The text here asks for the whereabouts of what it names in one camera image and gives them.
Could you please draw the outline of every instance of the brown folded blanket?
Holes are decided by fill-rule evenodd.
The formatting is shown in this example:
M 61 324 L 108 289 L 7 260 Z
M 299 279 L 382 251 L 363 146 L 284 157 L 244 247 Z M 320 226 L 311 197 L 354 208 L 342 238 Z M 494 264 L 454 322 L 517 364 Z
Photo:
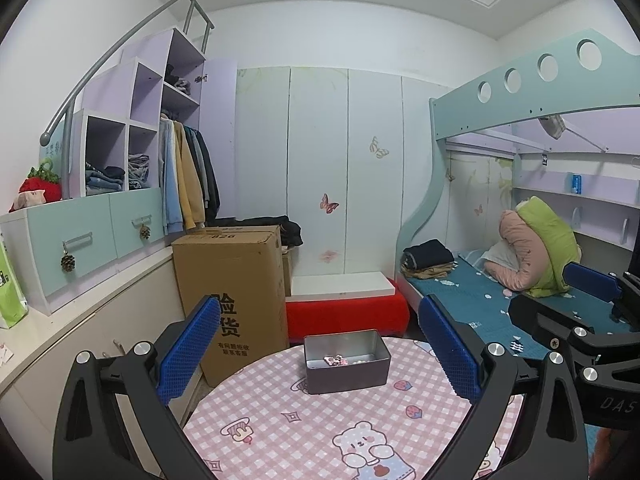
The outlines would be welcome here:
M 407 269 L 404 265 L 400 267 L 402 273 L 408 278 L 420 278 L 422 280 L 428 280 L 430 278 L 446 278 L 447 273 L 453 270 L 453 262 L 449 264 L 441 264 L 427 269 L 411 270 Z

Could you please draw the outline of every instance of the round table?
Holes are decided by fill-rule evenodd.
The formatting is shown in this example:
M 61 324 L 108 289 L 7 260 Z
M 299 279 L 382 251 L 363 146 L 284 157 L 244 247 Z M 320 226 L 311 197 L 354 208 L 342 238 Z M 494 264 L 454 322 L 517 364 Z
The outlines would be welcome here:
M 421 479 L 470 408 L 427 343 L 385 337 L 384 386 L 338 394 L 305 390 L 302 346 L 267 356 L 223 381 L 184 428 L 220 480 Z M 495 469 L 522 397 L 513 397 L 476 476 Z

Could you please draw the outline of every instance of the handrail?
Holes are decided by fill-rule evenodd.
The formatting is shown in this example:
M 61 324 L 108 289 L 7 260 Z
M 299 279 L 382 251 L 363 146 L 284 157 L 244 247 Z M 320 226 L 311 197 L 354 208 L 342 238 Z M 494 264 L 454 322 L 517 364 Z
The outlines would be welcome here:
M 130 38 L 137 33 L 142 27 L 144 27 L 147 23 L 149 23 L 156 16 L 167 10 L 174 3 L 179 0 L 170 0 L 165 3 L 163 6 L 156 9 L 150 15 L 148 15 L 144 20 L 139 22 L 135 27 L 133 27 L 129 32 L 127 32 L 124 36 L 122 36 L 113 46 L 105 52 L 102 57 L 94 63 L 94 65 L 87 71 L 82 79 L 78 82 L 78 84 L 74 87 L 74 89 L 69 93 L 63 103 L 60 105 L 60 108 L 53 116 L 52 120 L 49 123 L 49 126 L 44 130 L 44 133 L 40 136 L 40 145 L 48 146 L 51 140 L 51 136 L 53 132 L 60 124 L 62 118 L 65 118 L 65 129 L 62 134 L 62 170 L 61 170 L 61 184 L 62 184 L 62 198 L 69 198 L 69 185 L 68 185 L 68 167 L 69 167 L 69 155 L 71 149 L 71 121 L 74 114 L 74 109 L 76 107 L 76 98 L 78 98 L 79 93 L 82 89 L 87 85 L 90 79 L 100 70 L 100 67 L 104 65 L 104 63 L 111 57 L 116 51 L 123 46 Z M 186 34 L 189 31 L 189 26 L 191 24 L 191 17 L 193 16 L 194 9 L 198 11 L 200 16 L 203 17 L 205 22 L 207 23 L 207 28 L 204 34 L 204 38 L 202 40 L 202 48 L 200 49 L 204 54 L 207 49 L 207 40 L 209 39 L 209 33 L 211 29 L 214 28 L 213 22 L 207 16 L 207 13 L 204 11 L 202 6 L 196 0 L 189 0 L 191 5 L 189 6 L 189 11 L 187 13 L 187 17 L 184 22 L 183 32 Z

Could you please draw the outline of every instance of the teal drawer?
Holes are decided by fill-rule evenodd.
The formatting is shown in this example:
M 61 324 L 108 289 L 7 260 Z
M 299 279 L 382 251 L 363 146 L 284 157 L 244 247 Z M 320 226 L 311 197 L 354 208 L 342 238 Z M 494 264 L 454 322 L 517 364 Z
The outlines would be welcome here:
M 141 249 L 164 236 L 162 229 L 162 195 L 158 187 L 111 193 L 111 221 L 118 257 Z M 148 240 L 140 228 L 151 229 Z
M 33 259 L 45 296 L 116 259 L 107 195 L 63 200 L 27 209 Z M 65 272 L 63 243 L 76 261 Z

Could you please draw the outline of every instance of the metal tin box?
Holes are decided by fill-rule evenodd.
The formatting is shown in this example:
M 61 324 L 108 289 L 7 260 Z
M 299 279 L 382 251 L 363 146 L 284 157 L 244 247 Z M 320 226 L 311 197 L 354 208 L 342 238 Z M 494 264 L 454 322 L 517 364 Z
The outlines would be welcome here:
M 325 357 L 341 355 L 348 364 L 329 366 Z M 377 330 L 305 337 L 306 387 L 310 394 L 332 394 L 386 384 L 391 354 Z

